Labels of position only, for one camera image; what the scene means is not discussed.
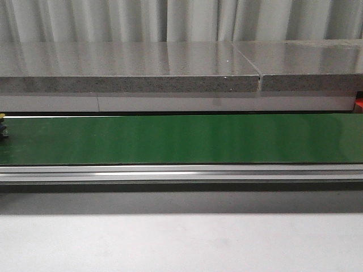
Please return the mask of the grey pleated curtain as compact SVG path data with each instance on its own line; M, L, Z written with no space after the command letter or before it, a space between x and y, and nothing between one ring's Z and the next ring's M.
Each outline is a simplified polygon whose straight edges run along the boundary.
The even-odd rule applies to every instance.
M2 1L1 40L362 38L361 1Z

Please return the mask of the push button at belt edge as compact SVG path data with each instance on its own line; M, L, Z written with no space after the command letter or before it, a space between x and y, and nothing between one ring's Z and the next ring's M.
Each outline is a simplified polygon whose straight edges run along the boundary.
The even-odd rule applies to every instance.
M4 124L5 116L6 115L4 113L0 113L0 139L1 140L5 139L9 136L9 134L7 132L7 126Z

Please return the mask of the red object at edge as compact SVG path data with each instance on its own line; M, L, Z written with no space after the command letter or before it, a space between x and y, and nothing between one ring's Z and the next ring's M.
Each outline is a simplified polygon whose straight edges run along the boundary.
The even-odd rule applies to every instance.
M358 98L354 102L354 113L363 113L363 98Z

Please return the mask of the green conveyor belt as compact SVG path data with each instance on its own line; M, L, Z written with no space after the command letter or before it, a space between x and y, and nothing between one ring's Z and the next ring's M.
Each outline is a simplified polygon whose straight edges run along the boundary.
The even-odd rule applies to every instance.
M360 114L9 118L1 164L360 163Z

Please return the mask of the white cabinet front panel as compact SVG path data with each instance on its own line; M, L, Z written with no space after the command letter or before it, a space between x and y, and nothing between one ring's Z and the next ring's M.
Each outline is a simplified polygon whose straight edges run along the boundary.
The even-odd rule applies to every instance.
M2 94L1 112L351 111L355 92Z

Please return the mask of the aluminium conveyor side rail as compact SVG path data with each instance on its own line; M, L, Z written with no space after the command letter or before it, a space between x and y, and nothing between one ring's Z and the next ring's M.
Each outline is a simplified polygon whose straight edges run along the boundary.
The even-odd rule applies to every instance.
M361 182L362 164L47 165L1 167L1 185Z

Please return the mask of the grey stone counter slab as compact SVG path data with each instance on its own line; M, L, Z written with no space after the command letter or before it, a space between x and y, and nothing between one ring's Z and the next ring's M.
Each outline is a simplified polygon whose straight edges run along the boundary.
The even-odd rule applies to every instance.
M255 92L229 42L3 42L3 93Z

